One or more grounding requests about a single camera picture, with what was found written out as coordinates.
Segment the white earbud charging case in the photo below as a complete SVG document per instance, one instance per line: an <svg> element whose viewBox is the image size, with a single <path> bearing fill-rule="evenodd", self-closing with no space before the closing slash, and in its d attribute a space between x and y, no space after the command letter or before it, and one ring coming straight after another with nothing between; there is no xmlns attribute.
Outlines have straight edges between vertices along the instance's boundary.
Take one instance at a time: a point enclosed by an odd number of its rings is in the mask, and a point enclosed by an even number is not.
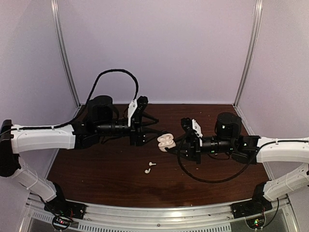
<svg viewBox="0 0 309 232"><path fill-rule="evenodd" d="M174 148L176 143L174 141L174 136L171 133L166 133L157 138L158 148L162 152L166 152L166 148Z"/></svg>

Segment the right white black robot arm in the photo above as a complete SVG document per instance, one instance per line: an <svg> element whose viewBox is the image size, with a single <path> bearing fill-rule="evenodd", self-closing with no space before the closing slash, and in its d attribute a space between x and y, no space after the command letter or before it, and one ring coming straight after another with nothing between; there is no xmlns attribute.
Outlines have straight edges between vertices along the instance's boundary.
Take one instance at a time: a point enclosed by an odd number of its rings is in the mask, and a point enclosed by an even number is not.
<svg viewBox="0 0 309 232"><path fill-rule="evenodd" d="M309 139L278 139L258 135L241 135L242 120L239 116L223 112L217 116L215 135L204 137L195 119L182 118L181 126L185 134L175 139L170 133L158 137L158 147L163 152L176 154L180 168L192 179L208 184L230 181L242 174L251 164L281 161L299 162L295 170L269 180L255 187L253 197L248 201L248 210L258 213L266 203L280 196L296 191L309 183ZM231 159L245 166L231 177L221 180L205 180L195 177L181 162L181 158L201 163L203 154L227 153Z"/></svg>

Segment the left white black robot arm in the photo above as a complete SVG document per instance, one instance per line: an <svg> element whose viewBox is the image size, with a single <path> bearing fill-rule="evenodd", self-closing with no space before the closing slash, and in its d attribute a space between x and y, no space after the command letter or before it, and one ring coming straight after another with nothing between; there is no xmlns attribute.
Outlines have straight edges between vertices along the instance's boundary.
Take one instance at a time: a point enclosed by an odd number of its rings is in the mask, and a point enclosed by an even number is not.
<svg viewBox="0 0 309 232"><path fill-rule="evenodd" d="M149 127L157 124L158 119L145 113L147 105L147 97L140 96L128 105L127 117L120 118L112 97L101 95L85 105L87 112L82 121L73 120L65 126L22 127L7 119L0 130L0 175L17 179L58 214L64 215L70 207L61 187L39 177L19 154L57 148L85 149L99 143L102 137L128 136L130 145L142 146L148 142L147 134L164 134L164 131Z"/></svg>

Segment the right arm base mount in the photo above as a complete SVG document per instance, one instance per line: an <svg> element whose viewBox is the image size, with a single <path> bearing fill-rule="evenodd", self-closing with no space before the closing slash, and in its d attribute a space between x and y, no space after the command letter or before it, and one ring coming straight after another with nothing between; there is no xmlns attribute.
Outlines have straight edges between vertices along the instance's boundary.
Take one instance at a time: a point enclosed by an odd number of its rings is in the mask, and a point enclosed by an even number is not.
<svg viewBox="0 0 309 232"><path fill-rule="evenodd" d="M272 208L272 203L264 198L259 200L251 199L231 204L234 219L262 214Z"/></svg>

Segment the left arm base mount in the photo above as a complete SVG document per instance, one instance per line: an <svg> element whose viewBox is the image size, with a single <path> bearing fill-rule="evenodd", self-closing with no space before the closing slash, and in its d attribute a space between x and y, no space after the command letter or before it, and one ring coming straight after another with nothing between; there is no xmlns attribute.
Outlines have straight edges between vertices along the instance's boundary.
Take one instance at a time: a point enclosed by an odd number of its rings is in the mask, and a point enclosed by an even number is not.
<svg viewBox="0 0 309 232"><path fill-rule="evenodd" d="M65 201L65 203L43 202L44 210L53 215L63 216L69 219L84 219L86 205Z"/></svg>

